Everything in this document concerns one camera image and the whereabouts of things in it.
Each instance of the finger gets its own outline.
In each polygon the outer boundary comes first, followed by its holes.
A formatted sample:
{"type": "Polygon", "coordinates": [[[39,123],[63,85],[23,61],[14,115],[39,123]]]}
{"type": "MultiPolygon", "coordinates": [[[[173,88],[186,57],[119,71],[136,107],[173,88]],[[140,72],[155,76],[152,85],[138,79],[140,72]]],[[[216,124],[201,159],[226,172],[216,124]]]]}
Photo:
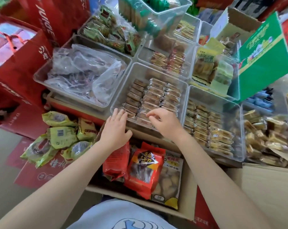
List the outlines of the finger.
{"type": "Polygon", "coordinates": [[[125,133],[126,140],[129,140],[132,137],[132,131],[128,130],[127,133],[125,133]]]}
{"type": "Polygon", "coordinates": [[[156,128],[158,128],[161,124],[161,122],[153,116],[150,116],[149,120],[156,128]]]}
{"type": "Polygon", "coordinates": [[[156,108],[154,110],[151,110],[149,113],[146,114],[146,117],[157,115],[161,119],[162,117],[167,113],[168,111],[164,108],[156,108]]]}
{"type": "Polygon", "coordinates": [[[121,117],[123,116],[124,113],[125,113],[124,109],[121,109],[121,110],[119,111],[119,113],[117,114],[115,120],[116,120],[116,121],[120,121],[120,119],[121,119],[121,117]]]}
{"type": "Polygon", "coordinates": [[[128,113],[124,112],[123,116],[120,119],[120,122],[122,122],[124,125],[126,125],[127,117],[128,117],[128,113]]]}
{"type": "Polygon", "coordinates": [[[114,111],[113,111],[113,114],[112,114],[112,117],[111,117],[111,121],[114,121],[116,116],[117,116],[117,112],[118,112],[118,109],[115,108],[114,111]]]}
{"type": "Polygon", "coordinates": [[[108,123],[111,120],[111,116],[108,117],[108,119],[106,120],[106,123],[108,123]]]}

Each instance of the forearm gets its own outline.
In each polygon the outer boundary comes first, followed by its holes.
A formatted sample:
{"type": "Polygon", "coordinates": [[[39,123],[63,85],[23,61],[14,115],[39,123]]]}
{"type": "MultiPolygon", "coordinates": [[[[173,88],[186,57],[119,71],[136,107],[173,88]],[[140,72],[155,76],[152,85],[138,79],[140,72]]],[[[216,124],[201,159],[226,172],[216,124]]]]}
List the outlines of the forearm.
{"type": "Polygon", "coordinates": [[[220,228],[270,229],[267,217],[187,132],[174,141],[220,228]]]}
{"type": "Polygon", "coordinates": [[[112,151],[98,142],[0,220],[4,228],[54,228],[65,222],[94,173],[112,151]]]}

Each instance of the floor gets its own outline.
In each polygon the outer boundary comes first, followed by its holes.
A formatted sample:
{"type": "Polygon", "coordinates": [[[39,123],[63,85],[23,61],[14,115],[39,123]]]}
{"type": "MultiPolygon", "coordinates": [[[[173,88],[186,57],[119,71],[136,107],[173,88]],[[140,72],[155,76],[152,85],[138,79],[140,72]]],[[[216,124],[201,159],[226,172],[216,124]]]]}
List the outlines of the floor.
{"type": "MultiPolygon", "coordinates": [[[[22,188],[13,184],[20,170],[5,165],[7,156],[17,146],[20,140],[21,136],[0,129],[0,219],[35,191],[35,189],[22,188]]],[[[100,194],[84,191],[65,224],[62,226],[62,229],[67,228],[73,222],[77,221],[92,205],[98,204],[100,198],[100,194]]],[[[171,217],[169,222],[178,229],[195,229],[193,223],[184,219],[171,217]]]]}

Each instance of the hand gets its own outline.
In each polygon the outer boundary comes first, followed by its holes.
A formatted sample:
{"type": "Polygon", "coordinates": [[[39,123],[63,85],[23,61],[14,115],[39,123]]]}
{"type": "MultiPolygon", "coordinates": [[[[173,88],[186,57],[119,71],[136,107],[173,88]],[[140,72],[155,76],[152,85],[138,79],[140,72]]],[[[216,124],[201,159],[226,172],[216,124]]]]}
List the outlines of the hand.
{"type": "Polygon", "coordinates": [[[173,112],[163,108],[157,108],[146,114],[156,129],[166,138],[175,141],[186,131],[181,126],[178,118],[173,112]]]}
{"type": "Polygon", "coordinates": [[[126,120],[127,112],[121,109],[118,113],[118,109],[116,108],[112,116],[106,121],[99,143],[105,145],[111,152],[125,145],[132,136],[130,130],[125,133],[126,120]]]}

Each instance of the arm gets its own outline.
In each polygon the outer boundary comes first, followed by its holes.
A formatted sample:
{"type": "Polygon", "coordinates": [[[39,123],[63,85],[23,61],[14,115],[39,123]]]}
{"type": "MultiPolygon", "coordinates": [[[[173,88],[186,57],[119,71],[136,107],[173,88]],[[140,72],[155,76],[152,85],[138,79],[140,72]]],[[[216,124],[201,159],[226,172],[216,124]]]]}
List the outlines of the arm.
{"type": "Polygon", "coordinates": [[[99,142],[0,220],[0,229],[58,229],[64,224],[97,169],[132,136],[125,133],[127,113],[115,109],[99,142]]]}
{"type": "Polygon", "coordinates": [[[160,108],[146,116],[164,137],[179,147],[220,228],[272,228],[264,213],[184,130],[172,112],[160,108]]]}

